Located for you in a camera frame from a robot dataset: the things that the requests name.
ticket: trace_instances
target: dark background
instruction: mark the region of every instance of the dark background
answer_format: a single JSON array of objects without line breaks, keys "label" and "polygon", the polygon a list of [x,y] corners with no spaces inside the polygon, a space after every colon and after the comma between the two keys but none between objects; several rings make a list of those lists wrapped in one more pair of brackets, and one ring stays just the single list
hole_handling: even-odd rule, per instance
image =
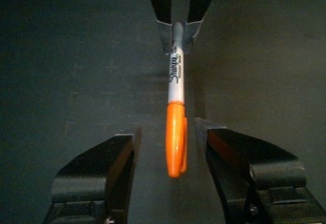
[{"label": "dark background", "polygon": [[[174,1],[184,20],[185,0]],[[213,0],[186,57],[180,180],[166,174],[169,57],[150,0],[2,0],[0,18],[2,223],[42,223],[57,172],[135,125],[130,223],[222,223],[196,116],[298,155],[326,208],[326,0]]]}]

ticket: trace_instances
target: marker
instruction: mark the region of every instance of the marker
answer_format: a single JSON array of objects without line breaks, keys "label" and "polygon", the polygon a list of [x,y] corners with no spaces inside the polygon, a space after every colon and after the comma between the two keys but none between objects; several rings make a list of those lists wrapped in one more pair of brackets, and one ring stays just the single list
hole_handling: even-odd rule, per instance
[{"label": "marker", "polygon": [[188,168],[188,118],[185,117],[184,90],[184,26],[174,25],[174,45],[170,57],[170,88],[167,109],[166,153],[169,176],[180,177]]}]

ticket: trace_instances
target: sharpie marker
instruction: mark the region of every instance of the sharpie marker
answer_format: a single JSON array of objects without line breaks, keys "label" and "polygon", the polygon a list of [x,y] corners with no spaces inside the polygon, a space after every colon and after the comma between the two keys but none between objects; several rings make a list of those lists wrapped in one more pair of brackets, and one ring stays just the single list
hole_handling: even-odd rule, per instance
[{"label": "sharpie marker", "polygon": [[184,26],[174,25],[174,45],[170,57],[170,88],[167,109],[166,153],[169,176],[180,177],[188,168],[188,118],[184,90]]}]

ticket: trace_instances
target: orange marker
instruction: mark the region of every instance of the orange marker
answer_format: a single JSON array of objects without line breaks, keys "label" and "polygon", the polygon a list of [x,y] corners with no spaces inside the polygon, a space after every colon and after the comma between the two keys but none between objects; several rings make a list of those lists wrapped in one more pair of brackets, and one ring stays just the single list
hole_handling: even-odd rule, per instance
[{"label": "orange marker", "polygon": [[167,110],[166,151],[169,176],[180,177],[186,172],[186,134],[188,119],[185,117],[185,91],[184,91],[184,26],[174,25],[174,46],[170,59],[170,88]]}]

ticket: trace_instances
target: orange marker cap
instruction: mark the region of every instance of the orange marker cap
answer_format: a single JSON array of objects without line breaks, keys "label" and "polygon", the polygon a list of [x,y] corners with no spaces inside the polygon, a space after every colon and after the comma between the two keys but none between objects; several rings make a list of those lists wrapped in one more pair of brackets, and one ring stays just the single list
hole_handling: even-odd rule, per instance
[{"label": "orange marker cap", "polygon": [[167,110],[166,153],[169,176],[180,177],[185,160],[185,106],[181,102],[170,102]]}]

